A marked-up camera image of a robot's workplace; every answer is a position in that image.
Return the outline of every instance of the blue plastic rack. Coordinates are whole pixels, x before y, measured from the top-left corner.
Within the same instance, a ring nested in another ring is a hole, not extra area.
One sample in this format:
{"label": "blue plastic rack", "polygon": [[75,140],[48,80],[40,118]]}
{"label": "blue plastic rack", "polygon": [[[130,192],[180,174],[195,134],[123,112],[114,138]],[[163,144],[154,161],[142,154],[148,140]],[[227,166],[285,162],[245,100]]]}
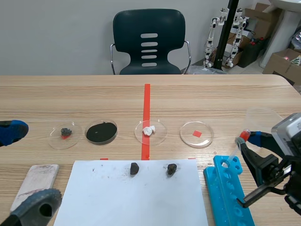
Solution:
{"label": "blue plastic rack", "polygon": [[238,157],[230,166],[222,166],[228,156],[213,158],[214,167],[207,167],[204,175],[209,190],[214,220],[217,226],[255,226],[249,208],[242,208],[237,198],[243,200],[244,192],[238,176],[243,172]]}

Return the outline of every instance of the dark stone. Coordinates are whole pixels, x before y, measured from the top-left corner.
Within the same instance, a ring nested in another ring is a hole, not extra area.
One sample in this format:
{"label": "dark stone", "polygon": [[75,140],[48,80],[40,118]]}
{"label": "dark stone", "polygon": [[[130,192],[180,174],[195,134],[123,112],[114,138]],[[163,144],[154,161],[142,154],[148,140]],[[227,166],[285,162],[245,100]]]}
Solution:
{"label": "dark stone", "polygon": [[68,129],[68,128],[62,128],[61,133],[62,133],[62,136],[69,136],[69,135],[71,135],[72,130]]}
{"label": "dark stone", "polygon": [[136,162],[132,162],[131,163],[131,170],[130,170],[131,175],[136,175],[138,173],[138,171],[139,171],[138,164]]}
{"label": "dark stone", "polygon": [[176,164],[169,164],[167,167],[167,174],[168,175],[173,175],[175,171],[177,170],[177,165]]}

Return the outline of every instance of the white cotton ball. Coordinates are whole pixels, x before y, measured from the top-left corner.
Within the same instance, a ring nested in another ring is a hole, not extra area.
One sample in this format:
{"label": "white cotton ball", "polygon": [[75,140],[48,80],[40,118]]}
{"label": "white cotton ball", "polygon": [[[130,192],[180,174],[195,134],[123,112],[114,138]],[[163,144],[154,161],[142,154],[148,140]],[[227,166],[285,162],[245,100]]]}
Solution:
{"label": "white cotton ball", "polygon": [[155,128],[155,126],[150,126],[150,128],[151,128],[151,130],[152,130],[153,133],[156,133],[156,128]]}
{"label": "white cotton ball", "polygon": [[150,136],[152,134],[152,129],[150,127],[144,127],[143,133],[146,136]]}

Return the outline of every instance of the white sink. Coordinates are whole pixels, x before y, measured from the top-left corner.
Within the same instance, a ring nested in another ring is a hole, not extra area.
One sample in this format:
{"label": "white sink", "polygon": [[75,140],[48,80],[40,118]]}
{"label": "white sink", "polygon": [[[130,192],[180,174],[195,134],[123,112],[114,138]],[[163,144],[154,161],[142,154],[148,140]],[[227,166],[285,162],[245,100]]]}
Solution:
{"label": "white sink", "polygon": [[301,0],[269,0],[277,8],[301,13]]}
{"label": "white sink", "polygon": [[284,11],[283,19],[278,27],[272,41],[270,42],[267,51],[265,52],[262,60],[259,63],[260,67],[265,67],[269,58],[273,53],[285,50],[291,41],[292,35],[295,33],[297,26],[301,20],[301,0],[269,0],[271,6],[267,10],[273,8],[281,8]]}

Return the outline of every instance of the small red object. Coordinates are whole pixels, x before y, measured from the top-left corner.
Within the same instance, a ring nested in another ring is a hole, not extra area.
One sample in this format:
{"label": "small red object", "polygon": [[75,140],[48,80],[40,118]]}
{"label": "small red object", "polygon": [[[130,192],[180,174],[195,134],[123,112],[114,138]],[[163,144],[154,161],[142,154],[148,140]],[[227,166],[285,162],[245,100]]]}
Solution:
{"label": "small red object", "polygon": [[68,139],[71,135],[61,136],[63,140]]}
{"label": "small red object", "polygon": [[250,137],[250,131],[249,130],[244,130],[241,132],[240,136],[241,138],[243,138],[245,141],[247,141]]}
{"label": "small red object", "polygon": [[195,130],[192,135],[195,137],[200,137],[202,133],[200,131]]}

